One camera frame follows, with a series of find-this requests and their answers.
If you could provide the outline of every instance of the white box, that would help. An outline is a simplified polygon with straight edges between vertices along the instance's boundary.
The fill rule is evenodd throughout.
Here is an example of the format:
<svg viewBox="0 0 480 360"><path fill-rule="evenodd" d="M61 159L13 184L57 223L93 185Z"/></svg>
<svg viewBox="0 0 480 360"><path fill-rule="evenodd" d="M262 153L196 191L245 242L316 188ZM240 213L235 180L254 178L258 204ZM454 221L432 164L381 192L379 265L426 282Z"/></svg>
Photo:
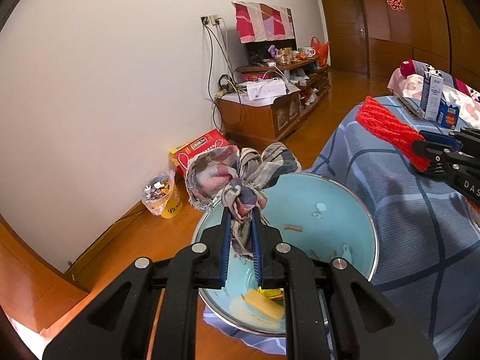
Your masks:
<svg viewBox="0 0 480 360"><path fill-rule="evenodd" d="M423 89L420 111L425 120L437 120L442 99L443 78L428 71L423 72Z"/></svg>
<svg viewBox="0 0 480 360"><path fill-rule="evenodd" d="M258 100L267 97L285 96L287 89L281 79L266 79L264 81L248 81L247 86L248 99Z"/></svg>

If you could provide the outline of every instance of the metal bowl rim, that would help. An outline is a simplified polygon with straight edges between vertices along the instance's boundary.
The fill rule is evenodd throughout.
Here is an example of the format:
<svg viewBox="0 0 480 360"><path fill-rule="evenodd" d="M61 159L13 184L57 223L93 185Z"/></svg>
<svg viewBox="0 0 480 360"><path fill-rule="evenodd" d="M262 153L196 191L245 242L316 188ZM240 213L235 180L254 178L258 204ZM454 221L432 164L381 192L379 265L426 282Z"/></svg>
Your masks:
<svg viewBox="0 0 480 360"><path fill-rule="evenodd" d="M365 213L367 214L367 217L370 221L370 224L371 224L371 228L373 229L373 235L374 235L374 239L375 239L375 257L373 259L373 265L371 267L371 272L370 272L370 275L368 277L368 281L371 281L372 278L374 277L375 275L375 272L377 270L377 266L378 266L378 259L379 259L379 253L380 253L380 246L379 246L379 241L378 241L378 235L377 235L377 229L375 228L375 223L371 217L371 214L370 212L368 211L367 207L365 206L365 204L360 200L360 198L355 194L353 193L351 190L349 190L347 187L345 187L344 185L340 184L338 181L335 181L333 180L332 178L330 177L327 177L327 176L324 176L324 175L316 175L314 173L306 173L306 172L301 172L299 173L301 175L307 175L307 176L314 176L314 177L317 177L319 179L322 179L322 180L325 180L325 181L329 181L330 183L334 183L335 185L338 185L339 187L343 188L345 191L347 191L350 195L352 195L355 200L360 203L360 205L362 206L363 210L365 211ZM213 207L215 207L217 204L220 203L220 199L216 199L216 201L214 201L214 204L213 204ZM206 212L205 214L203 214L203 216L200 218L200 221L198 222L198 225L197 227L195 228L195 232L193 233L193 237L191 238L191 243L195 243L196 242L196 237L197 237L197 234L198 232L200 231L200 227L202 227L202 224L203 224L203 221L205 221L205 219L207 218L208 216L208 212ZM253 333L255 335L262 335L262 336L265 336L265 337L276 337L276 338L282 338L282 337L285 337L285 333L273 333L273 332L266 332L266 331L261 331L261 330L252 330L246 326L242 326L241 325L241 322L237 321L237 320L234 320L233 318L231 318L230 316L227 316L227 315L223 315L223 311L220 310L215 304L213 304L213 302L210 300L210 298L208 297L207 293L205 292L205 289L204 288L200 288L198 290L198 293L200 295L200 298L202 298L202 300L205 302L205 304L210 308L210 310L212 310L212 312L218 317L220 318L223 322L227 323L228 325L232 326L232 327L235 327L237 329L240 329L240 330L243 330L244 332L247 332L247 333Z"/></svg>

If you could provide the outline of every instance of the cable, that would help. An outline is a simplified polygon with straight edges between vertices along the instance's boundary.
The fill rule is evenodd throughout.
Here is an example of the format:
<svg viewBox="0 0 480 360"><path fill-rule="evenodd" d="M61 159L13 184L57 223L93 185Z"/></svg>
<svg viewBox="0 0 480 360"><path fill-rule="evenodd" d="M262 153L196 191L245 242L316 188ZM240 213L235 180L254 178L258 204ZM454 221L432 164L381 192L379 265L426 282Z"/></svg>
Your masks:
<svg viewBox="0 0 480 360"><path fill-rule="evenodd" d="M213 35L213 37L214 37L215 40L217 41L218 46L220 47L220 50L222 51L223 57L225 58L226 65L227 65L227 67L229 68L229 72L230 72L230 74L232 75L232 78L233 78L233 70L232 70L232 68L231 68L230 65L229 65L229 59L227 58L227 56L225 55L225 52L223 51L222 44L220 43L220 41L218 40L217 36L215 35L215 33L214 33L212 30L210 30L205 24L204 24L203 26L208 30L208 32L210 32L210 33Z"/></svg>
<svg viewBox="0 0 480 360"><path fill-rule="evenodd" d="M215 33L214 33L212 30L210 30L210 28L208 28L206 24L204 24L203 26L207 29L208 35L210 36L210 45L211 45L211 47L212 47L212 58L213 58L213 41L212 41L212 35L213 35L213 37L215 38L215 40L216 40L217 43L218 43L218 46L220 47L220 50L222 51L223 57L225 58L226 65L227 65L227 67L228 67L228 69L229 69L229 71L230 71L230 73L231 73L232 81L235 82L235 80L234 80L234 78L233 78L232 68L231 68L230 65L229 65L229 59L228 59L227 56L225 55L225 52L223 51L223 47L222 47L222 45L220 44L220 41L218 40L218 38L217 38L217 36L215 35ZM240 103L240 119L238 120L238 123L237 123L237 126L239 126L240 123L242 122L243 104L242 104L242 99L240 98L240 93L238 93L238 91L237 91L237 96L238 96L238 102Z"/></svg>
<svg viewBox="0 0 480 360"><path fill-rule="evenodd" d="M285 74L277 67L277 65L275 65L275 69L277 69L277 70L280 72L280 74L281 74L283 77L285 77Z"/></svg>
<svg viewBox="0 0 480 360"><path fill-rule="evenodd" d="M227 80L227 82L234 88L235 92L237 92L237 93L245 93L246 92L246 90L242 90L242 89L238 90L237 85L232 83L232 81L230 81L229 79Z"/></svg>
<svg viewBox="0 0 480 360"><path fill-rule="evenodd" d="M259 66L259 67L261 67L261 68L264 68L264 66L263 66L261 63L258 63L258 62L257 62L257 63L255 63L255 64L246 64L246 65L244 65L244 66L239 66L239 67L237 67L233 72L236 73L237 70L240 69L240 68L250 68L252 65L257 65L257 66Z"/></svg>
<svg viewBox="0 0 480 360"><path fill-rule="evenodd" d="M232 73L232 79L235 81L235 77L233 77L233 71L232 71L232 63L230 62L230 55L229 55L229 33L227 32L227 24L225 23L225 19L223 17L220 18L220 20L223 20L223 26L225 27L225 38L223 37L223 32L222 32L222 27L220 25L218 25L218 27L220 28L220 34L222 35L222 40L223 40L223 44L225 45L225 52L226 52L226 57L228 59L227 63L229 64L230 66L230 72Z"/></svg>
<svg viewBox="0 0 480 360"><path fill-rule="evenodd" d="M283 77L283 78L285 78L285 76L282 74L282 72L281 72L280 70L279 70L279 72L280 72L280 76ZM276 73L276 74L278 74L278 72L276 72L276 71L274 71L274 70L269 70L269 71L265 72L265 74L263 75L263 77L262 77L263 80L265 79L265 76L266 76L268 73Z"/></svg>
<svg viewBox="0 0 480 360"><path fill-rule="evenodd" d="M210 101L214 104L213 112L212 112L213 124L215 125L215 127L217 128L218 131L220 131L220 132L222 132L222 133L225 134L226 131L223 131L221 127L219 128L218 125L217 125L217 122L215 121L215 109L218 109L218 113L220 114L220 119L222 120L222 122L220 123L220 126L223 125L222 112L220 111L220 108L218 107L217 102L213 99L212 93L210 93L210 83L211 83L211 81L212 81L212 69L213 69L213 39L212 39L212 35L210 35L209 32L208 32L208 36L210 37L211 56L210 56L210 72L208 73L208 87L207 87L207 92L208 92L208 96L210 97Z"/></svg>

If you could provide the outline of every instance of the blue bowl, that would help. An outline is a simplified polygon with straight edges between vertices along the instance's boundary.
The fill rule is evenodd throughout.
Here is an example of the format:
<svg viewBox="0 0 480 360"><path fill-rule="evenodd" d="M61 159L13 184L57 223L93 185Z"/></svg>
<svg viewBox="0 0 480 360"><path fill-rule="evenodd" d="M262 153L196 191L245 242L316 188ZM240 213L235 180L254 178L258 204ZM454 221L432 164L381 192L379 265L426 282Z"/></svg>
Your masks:
<svg viewBox="0 0 480 360"><path fill-rule="evenodd" d="M280 230L284 242L318 260L343 257L371 280L378 263L378 238L370 214L352 192L324 176L297 173L281 176L265 194L268 203L263 214ZM217 202L201 218L192 242L200 240L205 228L218 225L222 213ZM249 288L257 287L253 263L230 249L225 287L199 292L208 307L230 325L258 335L284 337L284 318L272 320L242 299Z"/></svg>

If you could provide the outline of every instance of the cloth rag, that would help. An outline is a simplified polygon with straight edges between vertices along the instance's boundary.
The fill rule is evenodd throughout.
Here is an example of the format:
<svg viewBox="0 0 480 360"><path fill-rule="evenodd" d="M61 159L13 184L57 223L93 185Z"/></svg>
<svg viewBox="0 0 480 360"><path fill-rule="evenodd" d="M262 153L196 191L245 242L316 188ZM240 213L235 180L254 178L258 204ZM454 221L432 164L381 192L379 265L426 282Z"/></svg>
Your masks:
<svg viewBox="0 0 480 360"><path fill-rule="evenodd" d="M199 154L190 162L185 174L190 203L198 210L210 212L214 198L232 214L232 247L237 254L251 260L251 212L267 204L265 188L273 187L281 175L298 173L302 166L284 144L276 142L262 154L250 148L219 147ZM268 225L261 215L262 222Z"/></svg>

